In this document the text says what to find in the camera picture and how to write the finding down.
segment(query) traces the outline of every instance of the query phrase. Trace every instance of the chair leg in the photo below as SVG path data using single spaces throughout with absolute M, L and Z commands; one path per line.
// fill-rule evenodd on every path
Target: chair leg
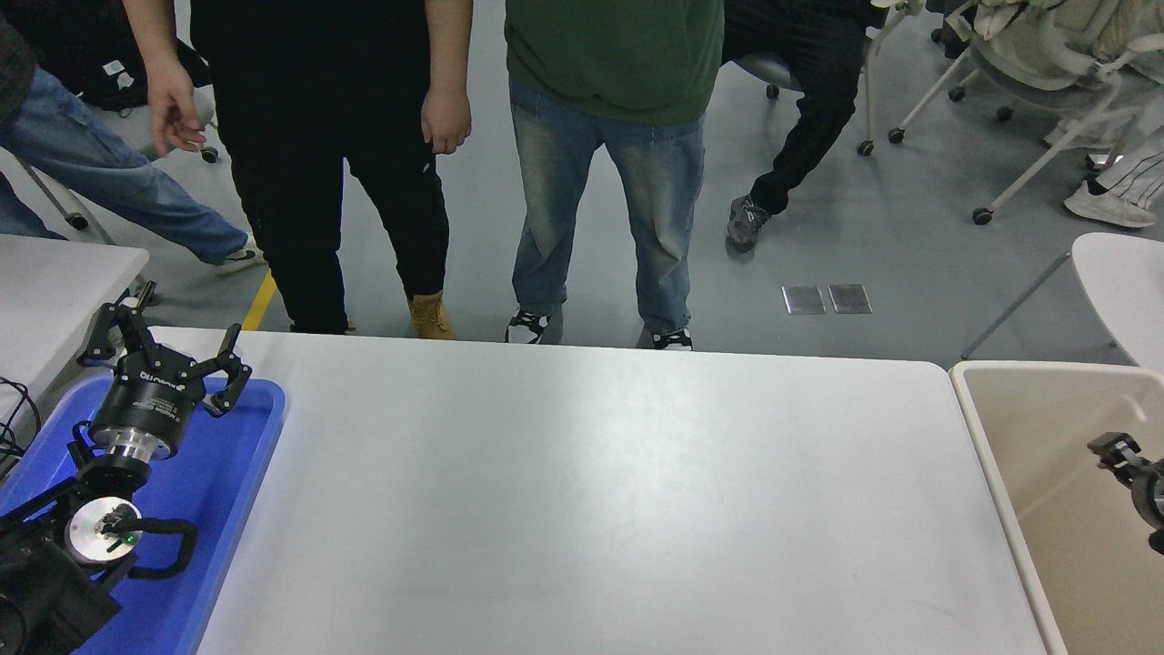
M 1006 321 L 1007 318 L 1010 318 L 1010 314 L 1014 313 L 1015 309 L 1017 309 L 1022 305 L 1022 302 L 1027 301 L 1027 298 L 1029 298 L 1031 293 L 1034 293 L 1036 290 L 1038 290 L 1039 286 L 1043 285 L 1043 282 L 1046 282 L 1046 279 L 1051 275 L 1055 275 L 1055 271 L 1058 270 L 1059 266 L 1063 265 L 1063 262 L 1067 261 L 1069 258 L 1071 258 L 1071 250 L 1067 250 L 1066 252 L 1059 255 L 1053 262 L 1051 262 L 1051 265 L 1048 266 L 1048 269 L 1044 270 L 1042 275 L 1039 275 L 1038 278 L 1035 279 L 1035 282 L 1030 286 L 1028 286 L 1027 290 L 1023 291 L 1021 296 L 1018 296 L 1017 299 L 1015 299 L 1015 301 L 1010 302 L 1010 305 L 1002 311 L 1002 315 L 1000 315 L 994 322 L 991 322 L 991 326 L 987 327 L 987 329 L 981 335 L 979 335 L 977 340 L 971 342 L 970 347 L 967 347 L 966 350 L 961 353 L 961 359 L 970 359 L 970 356 L 974 355 L 974 351 L 978 350 L 978 347 L 982 346 L 982 342 L 989 339 L 989 336 L 993 335 L 994 332 L 999 329 L 999 325 L 1002 325 L 1002 322 Z
M 1076 123 L 1070 129 L 1067 129 L 1067 133 L 1063 135 L 1063 138 L 1059 138 L 1053 145 L 1051 145 L 1049 150 L 1043 152 L 1043 156 L 1038 157 L 1035 161 L 1035 163 L 1030 164 L 1030 166 L 1025 171 L 1023 171 L 1023 173 L 1020 175 L 1017 179 L 1010 183 L 1010 186 L 1007 186 L 1007 188 L 1002 191 L 1002 193 L 1000 193 L 998 198 L 994 198 L 994 200 L 989 205 L 974 209 L 975 222 L 979 222 L 977 220 L 977 214 L 979 212 L 986 212 L 987 214 L 993 214 L 994 212 L 999 211 L 999 207 L 1006 204 L 1006 201 L 1009 200 L 1012 195 L 1017 193 L 1020 188 L 1022 188 L 1028 181 L 1030 181 L 1031 177 L 1035 177 L 1035 175 L 1037 175 L 1038 171 L 1043 170 L 1043 166 L 1046 165 L 1048 162 L 1053 159 L 1056 155 L 1066 149 L 1066 147 L 1070 145 L 1072 141 L 1074 141 L 1076 136 L 1078 136 L 1079 133 L 1083 131 L 1083 129 L 1090 122 L 1094 121 L 1098 116 L 1100 116 L 1103 113 L 1103 109 L 1106 109 L 1107 106 L 1112 104 L 1112 100 L 1115 98 L 1115 94 L 1119 93 L 1119 91 L 1120 91 L 1120 85 L 1112 84 L 1112 88 L 1107 93 L 1105 93 L 1103 98 L 1094 106 L 1092 106 L 1092 109 L 1087 112 L 1086 116 L 1076 121 Z M 979 222 L 979 225 L 985 225 L 985 222 Z
M 934 101 L 934 98 L 936 98 L 937 94 L 941 93 L 943 88 L 945 88 L 946 83 L 949 83 L 950 78 L 952 78 L 954 73 L 958 72 L 958 69 L 961 67 L 961 63 L 966 60 L 966 57 L 968 56 L 970 56 L 970 48 L 967 48 L 966 51 L 963 52 L 961 55 L 958 55 L 958 58 L 954 59 L 952 64 L 950 64 L 950 67 L 946 69 L 946 71 L 942 73 L 942 77 L 939 77 L 938 80 L 934 83 L 934 86 L 931 86 L 930 90 L 925 92 L 925 95 L 923 95 L 922 100 L 917 102 L 917 106 L 915 106 L 913 111 L 909 112 L 909 115 L 906 116 L 906 120 L 901 121 L 897 124 L 897 127 L 889 130 L 890 143 L 901 143 L 906 129 L 908 129 L 909 126 L 914 122 L 914 119 L 916 119 L 917 115 L 922 113 L 925 109 L 925 107 L 930 105 L 930 102 Z

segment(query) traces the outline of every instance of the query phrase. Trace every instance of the leg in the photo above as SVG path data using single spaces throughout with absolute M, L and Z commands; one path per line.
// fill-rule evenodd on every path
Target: leg
M 396 250 L 396 270 L 404 292 L 430 296 L 445 289 L 448 254 L 448 214 L 436 175 L 436 156 L 420 133 L 420 102 L 405 102 L 390 115 L 368 116 L 350 124 L 363 126 L 347 140 L 345 152 L 352 175 L 360 179 Z M 378 104 L 383 109 L 390 104 Z M 391 126 L 404 129 L 393 130 Z M 379 131 L 377 138 L 368 134 Z
M 864 62 L 865 29 L 850 9 L 787 10 L 790 20 L 773 50 L 788 62 L 804 97 L 772 170 L 752 185 L 752 200 L 768 213 L 788 205 L 788 192 L 821 163 L 853 115 Z
M 3 173 L 0 173 L 0 234 L 64 238 L 45 227 L 41 216 L 16 197 L 16 191 Z
M 299 333 L 341 335 L 343 162 L 329 135 L 312 131 L 328 114 L 261 73 L 215 65 L 213 74 L 235 188 L 288 314 Z
M 703 119 L 675 127 L 603 121 L 603 136 L 626 192 L 639 314 L 655 335 L 682 330 L 691 318 L 687 251 L 703 184 Z
M 1164 127 L 1101 172 L 1098 181 L 1120 199 L 1149 208 L 1164 187 Z
M 526 206 L 513 291 L 523 309 L 551 315 L 566 301 L 579 200 L 602 142 L 595 119 L 513 80 L 510 104 Z
M 247 242 L 244 232 L 196 202 L 43 70 L 37 69 L 24 102 L 0 127 L 0 145 L 204 262 L 221 263 Z

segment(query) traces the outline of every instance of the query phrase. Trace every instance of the green t-shirt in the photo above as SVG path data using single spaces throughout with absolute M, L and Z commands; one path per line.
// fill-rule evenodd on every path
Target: green t-shirt
M 506 0 L 509 70 L 580 111 L 654 126 L 703 115 L 723 0 Z

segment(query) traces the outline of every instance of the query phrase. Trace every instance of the white sneaker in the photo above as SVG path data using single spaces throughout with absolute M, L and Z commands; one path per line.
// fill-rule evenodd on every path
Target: white sneaker
M 1079 185 L 1079 188 L 1070 198 L 1063 200 L 1063 206 L 1071 209 L 1071 213 L 1076 215 L 1092 220 L 1102 220 L 1103 222 L 1123 227 L 1148 227 L 1156 223 L 1156 214 L 1145 208 L 1137 207 L 1114 193 L 1108 192 L 1092 195 L 1087 191 L 1086 180 Z
M 263 250 L 260 250 L 255 243 L 255 236 L 248 233 L 247 242 L 243 243 L 242 248 L 226 255 L 222 263 L 214 265 L 214 272 L 229 275 L 260 263 L 267 263 L 267 259 L 263 258 Z

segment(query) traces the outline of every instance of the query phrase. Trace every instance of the yellow floor line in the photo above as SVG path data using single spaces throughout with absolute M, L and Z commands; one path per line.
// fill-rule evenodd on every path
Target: yellow floor line
M 271 271 L 268 270 L 267 277 L 263 277 L 263 283 L 258 285 L 255 299 L 250 300 L 247 318 L 242 319 L 243 330 L 258 330 L 258 323 L 263 321 L 263 315 L 267 314 L 267 307 L 270 306 L 272 296 L 275 296 L 275 278 L 271 277 Z

